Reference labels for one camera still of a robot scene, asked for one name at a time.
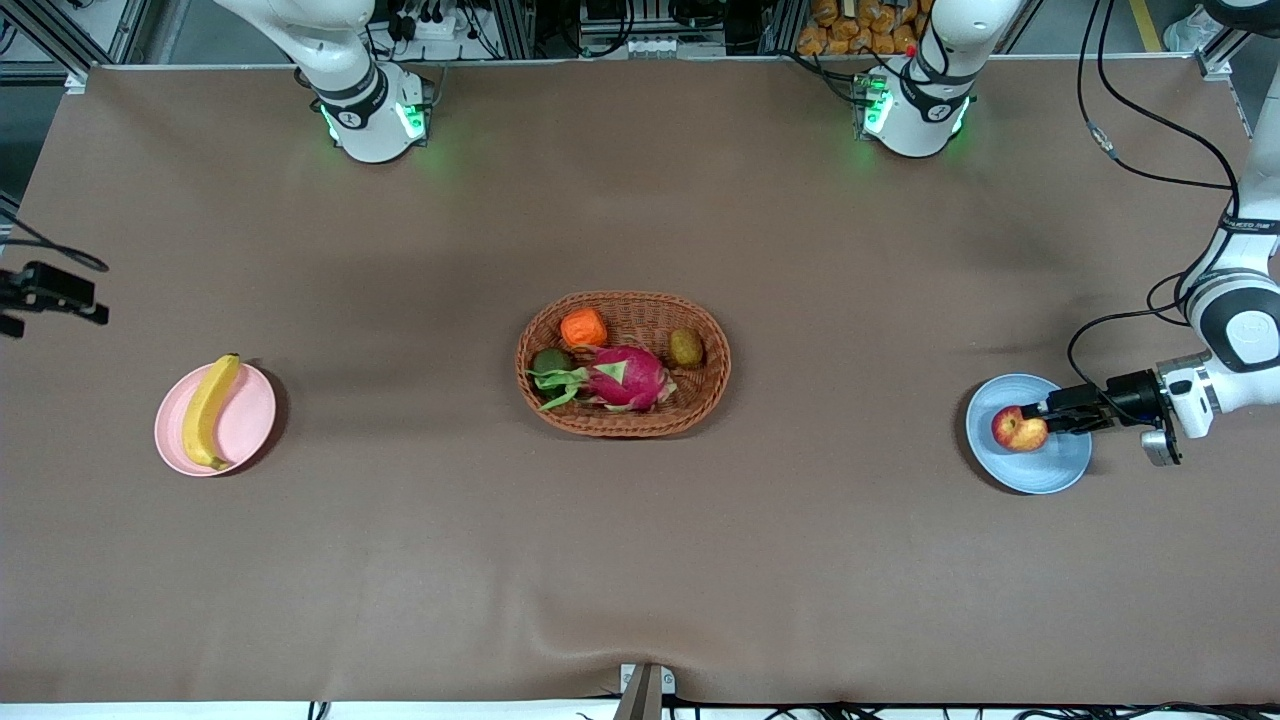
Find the red yellow apple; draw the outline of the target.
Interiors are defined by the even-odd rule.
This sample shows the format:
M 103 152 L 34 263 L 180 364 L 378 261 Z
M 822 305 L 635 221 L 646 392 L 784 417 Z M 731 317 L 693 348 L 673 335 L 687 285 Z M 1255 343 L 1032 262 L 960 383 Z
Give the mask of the red yellow apple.
M 991 420 L 995 443 L 1014 454 L 1029 454 L 1046 445 L 1050 437 L 1047 421 L 1041 416 L 1028 416 L 1020 406 L 1001 407 Z

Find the yellow banana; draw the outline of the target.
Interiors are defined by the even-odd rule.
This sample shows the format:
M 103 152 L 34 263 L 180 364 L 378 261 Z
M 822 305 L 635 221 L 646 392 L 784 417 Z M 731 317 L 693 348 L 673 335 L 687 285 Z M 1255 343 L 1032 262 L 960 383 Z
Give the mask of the yellow banana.
M 214 471 L 229 468 L 218 443 L 218 423 L 241 372 L 241 356 L 225 354 L 204 373 L 188 402 L 180 427 L 188 460 Z

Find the light blue plate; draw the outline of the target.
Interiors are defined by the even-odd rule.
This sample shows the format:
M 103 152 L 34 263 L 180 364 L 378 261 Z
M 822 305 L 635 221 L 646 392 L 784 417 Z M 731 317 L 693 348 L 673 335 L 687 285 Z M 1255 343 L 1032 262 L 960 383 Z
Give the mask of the light blue plate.
M 1050 433 L 1038 448 L 1015 452 L 995 438 L 992 421 L 1007 406 L 1046 400 L 1060 386 L 1027 373 L 997 375 L 972 396 L 965 414 L 965 437 L 975 460 L 1000 484 L 1024 495 L 1052 495 L 1085 475 L 1093 459 L 1089 434 Z

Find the pink plate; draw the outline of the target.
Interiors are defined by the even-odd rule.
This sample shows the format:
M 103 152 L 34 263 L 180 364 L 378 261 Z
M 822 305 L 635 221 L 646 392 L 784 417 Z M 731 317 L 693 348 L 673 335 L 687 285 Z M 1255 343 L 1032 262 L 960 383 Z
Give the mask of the pink plate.
M 243 363 L 212 433 L 218 455 L 227 466 L 215 469 L 192 461 L 182 442 L 183 420 L 200 382 L 211 368 L 212 364 L 205 364 L 182 377 L 166 392 L 155 416 L 157 455 L 172 470 L 187 477 L 228 475 L 244 468 L 266 446 L 276 421 L 275 389 L 261 370 Z

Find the brown wicker basket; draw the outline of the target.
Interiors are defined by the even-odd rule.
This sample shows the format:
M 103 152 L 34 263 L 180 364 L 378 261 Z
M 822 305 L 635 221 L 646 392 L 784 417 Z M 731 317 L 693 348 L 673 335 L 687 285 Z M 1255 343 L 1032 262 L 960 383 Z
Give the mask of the brown wicker basket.
M 577 363 L 590 357 L 590 351 L 571 348 L 561 336 L 563 318 L 581 309 L 600 314 L 609 341 L 643 346 L 657 355 L 669 368 L 675 392 L 648 411 L 613 413 L 602 405 L 572 400 L 539 413 L 553 427 L 593 438 L 650 439 L 691 429 L 721 401 L 731 374 L 731 352 L 721 324 L 708 310 L 671 293 L 591 291 L 571 293 L 547 305 L 518 337 L 517 384 L 531 409 L 539 410 L 545 404 L 530 374 L 538 352 L 559 348 Z M 676 368 L 669 354 L 669 336 L 685 328 L 698 333 L 703 359 L 696 366 Z

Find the white sneaker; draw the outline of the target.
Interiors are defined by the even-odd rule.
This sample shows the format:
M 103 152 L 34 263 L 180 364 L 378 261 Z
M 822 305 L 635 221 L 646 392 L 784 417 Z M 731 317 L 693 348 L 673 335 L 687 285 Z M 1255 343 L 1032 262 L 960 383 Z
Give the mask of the white sneaker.
M 1221 31 L 1222 24 L 1211 17 L 1203 3 L 1197 3 L 1188 14 L 1165 27 L 1161 42 L 1167 53 L 1194 53 Z

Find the bag of orange items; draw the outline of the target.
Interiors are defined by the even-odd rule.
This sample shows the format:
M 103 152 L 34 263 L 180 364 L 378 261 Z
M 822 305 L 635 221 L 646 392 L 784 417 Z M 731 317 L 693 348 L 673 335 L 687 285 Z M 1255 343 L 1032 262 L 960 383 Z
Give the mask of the bag of orange items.
M 913 55 L 934 0 L 806 0 L 809 18 L 795 53 L 803 56 Z

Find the pink dragon fruit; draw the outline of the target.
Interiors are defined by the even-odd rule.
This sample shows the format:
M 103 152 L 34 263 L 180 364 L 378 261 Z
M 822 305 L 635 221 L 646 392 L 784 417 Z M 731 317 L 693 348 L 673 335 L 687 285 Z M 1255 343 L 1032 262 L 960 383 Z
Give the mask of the pink dragon fruit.
M 648 413 L 678 388 L 668 368 L 648 348 L 614 345 L 585 351 L 588 361 L 581 365 L 534 365 L 525 370 L 534 388 L 547 396 L 540 410 L 588 404 L 611 413 Z

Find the white power strip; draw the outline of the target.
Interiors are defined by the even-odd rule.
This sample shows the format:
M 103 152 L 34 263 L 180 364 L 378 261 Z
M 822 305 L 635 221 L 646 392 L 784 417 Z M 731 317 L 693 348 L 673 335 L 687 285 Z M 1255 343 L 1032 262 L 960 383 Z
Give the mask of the white power strip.
M 488 10 L 466 0 L 378 0 L 394 44 L 488 41 Z

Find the brown tablecloth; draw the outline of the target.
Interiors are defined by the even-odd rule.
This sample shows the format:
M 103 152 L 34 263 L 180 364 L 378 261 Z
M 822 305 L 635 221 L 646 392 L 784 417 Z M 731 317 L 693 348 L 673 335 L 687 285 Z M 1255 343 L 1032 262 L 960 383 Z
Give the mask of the brown tablecloth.
M 1069 61 L 995 61 L 927 160 L 783 61 L 456 68 L 351 161 L 288 70 L 99 70 L 22 204 L 102 258 L 105 327 L 0 340 L 0 702 L 520 700 L 622 664 L 710 702 L 1280 701 L 1280 409 L 1070 489 L 974 464 L 969 393 L 1204 246 L 1221 192 L 1089 141 Z M 352 254 L 250 245 L 333 228 Z M 695 427 L 561 430 L 517 384 L 571 293 L 690 300 Z M 238 354 L 276 421 L 196 478 L 154 423 Z

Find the orange fruit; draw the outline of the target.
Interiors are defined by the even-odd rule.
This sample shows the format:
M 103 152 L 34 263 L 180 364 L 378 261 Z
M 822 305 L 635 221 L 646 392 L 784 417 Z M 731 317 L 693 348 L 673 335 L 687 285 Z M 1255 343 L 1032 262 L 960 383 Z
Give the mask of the orange fruit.
M 602 347 L 609 332 L 604 316 L 594 307 L 566 313 L 559 322 L 559 337 L 568 348 Z

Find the grey control box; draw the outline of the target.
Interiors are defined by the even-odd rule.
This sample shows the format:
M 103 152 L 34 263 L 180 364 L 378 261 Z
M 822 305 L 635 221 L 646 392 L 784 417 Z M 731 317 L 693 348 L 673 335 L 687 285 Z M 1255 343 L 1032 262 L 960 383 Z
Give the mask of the grey control box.
M 566 37 L 586 58 L 724 55 L 727 0 L 566 0 Z

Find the aluminium frame profile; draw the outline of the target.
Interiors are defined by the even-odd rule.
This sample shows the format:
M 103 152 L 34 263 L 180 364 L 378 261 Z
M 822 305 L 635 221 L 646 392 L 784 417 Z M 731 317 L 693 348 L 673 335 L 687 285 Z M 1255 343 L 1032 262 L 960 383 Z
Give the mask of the aluminium frame profile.
M 1201 74 L 1206 79 L 1229 76 L 1229 61 L 1254 36 L 1280 38 L 1280 0 L 1203 0 L 1202 6 L 1221 26 L 1196 51 Z
M 128 64 L 160 0 L 0 0 L 0 86 L 82 87 Z

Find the metal table bracket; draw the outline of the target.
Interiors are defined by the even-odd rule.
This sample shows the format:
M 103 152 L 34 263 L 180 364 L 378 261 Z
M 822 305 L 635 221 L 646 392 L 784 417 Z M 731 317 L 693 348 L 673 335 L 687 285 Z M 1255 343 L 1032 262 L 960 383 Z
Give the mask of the metal table bracket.
M 675 697 L 675 673 L 659 664 L 623 664 L 620 667 L 620 702 L 613 720 L 667 720 L 664 700 Z

